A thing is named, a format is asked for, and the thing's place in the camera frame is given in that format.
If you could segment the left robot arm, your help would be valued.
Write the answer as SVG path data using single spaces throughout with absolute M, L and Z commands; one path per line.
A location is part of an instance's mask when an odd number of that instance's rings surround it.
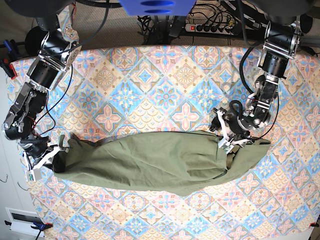
M 231 153 L 236 146 L 243 148 L 262 139 L 261 136 L 251 136 L 250 131 L 262 129 L 270 122 L 271 104 L 279 99 L 279 81 L 285 78 L 288 62 L 295 57 L 302 36 L 298 13 L 291 16 L 274 16 L 270 13 L 271 10 L 281 10 L 289 5 L 286 1 L 276 0 L 273 5 L 266 6 L 264 15 L 268 24 L 264 38 L 251 44 L 240 61 L 240 80 L 249 92 L 246 102 L 242 104 L 239 100 L 232 100 L 229 109 L 221 107 L 213 110 L 215 117 L 209 129 L 222 132 L 217 145 L 226 154 Z M 259 45 L 263 48 L 257 66 L 263 70 L 263 74 L 255 80 L 254 89 L 250 89 L 243 66 L 251 51 Z

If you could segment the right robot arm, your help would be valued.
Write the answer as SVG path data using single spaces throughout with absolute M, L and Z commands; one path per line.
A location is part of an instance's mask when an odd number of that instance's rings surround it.
M 25 82 L 2 124 L 7 139 L 16 141 L 23 149 L 28 182 L 41 179 L 41 167 L 52 167 L 59 152 L 67 152 L 62 144 L 49 145 L 48 136 L 35 130 L 36 117 L 47 109 L 49 90 L 72 67 L 81 46 L 68 39 L 59 20 L 59 14 L 72 3 L 70 0 L 7 0 L 6 4 L 17 14 L 35 18 L 45 32 L 40 49 L 31 64 Z

